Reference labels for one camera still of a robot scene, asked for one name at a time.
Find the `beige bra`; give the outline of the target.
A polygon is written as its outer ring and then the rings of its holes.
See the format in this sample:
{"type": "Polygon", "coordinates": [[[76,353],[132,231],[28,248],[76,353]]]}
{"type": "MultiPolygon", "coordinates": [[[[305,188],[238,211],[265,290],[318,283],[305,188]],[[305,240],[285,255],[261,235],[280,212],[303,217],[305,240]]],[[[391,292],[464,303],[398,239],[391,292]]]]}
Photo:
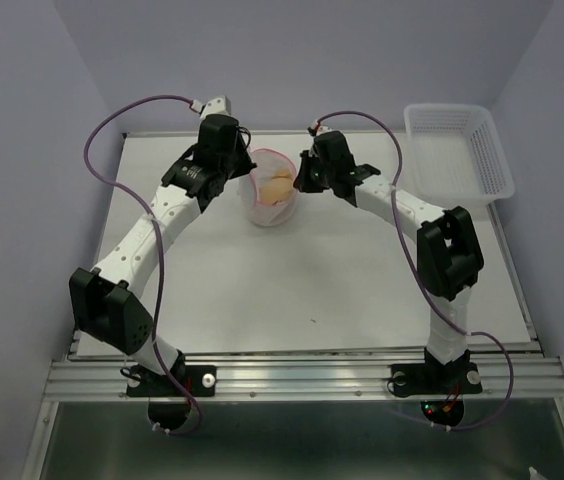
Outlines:
{"type": "Polygon", "coordinates": [[[275,206],[288,202],[294,192],[291,171],[280,169],[258,188],[258,201],[266,206],[275,206]]]}

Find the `white mesh laundry bag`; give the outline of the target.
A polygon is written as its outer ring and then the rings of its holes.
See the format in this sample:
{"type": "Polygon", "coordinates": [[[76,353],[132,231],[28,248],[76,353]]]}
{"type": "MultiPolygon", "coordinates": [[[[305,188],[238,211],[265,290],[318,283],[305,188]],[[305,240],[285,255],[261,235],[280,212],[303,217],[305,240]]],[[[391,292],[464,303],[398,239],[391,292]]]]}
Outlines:
{"type": "Polygon", "coordinates": [[[297,170],[285,155],[268,148],[251,152],[256,167],[239,178],[238,195],[247,219],[260,227],[287,221],[297,204],[297,170]]]}

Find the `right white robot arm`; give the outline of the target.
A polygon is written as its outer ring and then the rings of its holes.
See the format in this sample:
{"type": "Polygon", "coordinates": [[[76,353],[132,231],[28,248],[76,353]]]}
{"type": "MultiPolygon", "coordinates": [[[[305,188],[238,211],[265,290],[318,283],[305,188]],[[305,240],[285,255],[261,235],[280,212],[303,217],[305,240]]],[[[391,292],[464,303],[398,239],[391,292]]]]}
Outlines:
{"type": "Polygon", "coordinates": [[[397,187],[372,165],[356,164],[344,134],[315,127],[300,154],[294,181],[302,193],[331,191],[394,226],[416,284],[430,307],[429,337],[420,363],[393,368],[398,397],[444,394],[477,368],[467,345],[468,302],[484,266],[470,213],[430,204],[397,187]]]}

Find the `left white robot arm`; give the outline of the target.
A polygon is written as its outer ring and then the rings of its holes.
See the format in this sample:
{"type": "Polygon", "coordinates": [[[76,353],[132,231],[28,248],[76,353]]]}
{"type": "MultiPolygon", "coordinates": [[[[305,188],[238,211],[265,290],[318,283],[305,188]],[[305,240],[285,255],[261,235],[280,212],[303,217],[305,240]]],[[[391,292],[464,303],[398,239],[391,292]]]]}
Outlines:
{"type": "Polygon", "coordinates": [[[144,213],[118,245],[92,269],[69,279],[79,331],[117,349],[150,371],[161,393],[184,382],[183,353],[162,340],[156,317],[141,296],[153,273],[163,275],[176,238],[224,190],[253,168],[239,122],[227,113],[201,118],[197,141],[163,175],[144,213]]]}

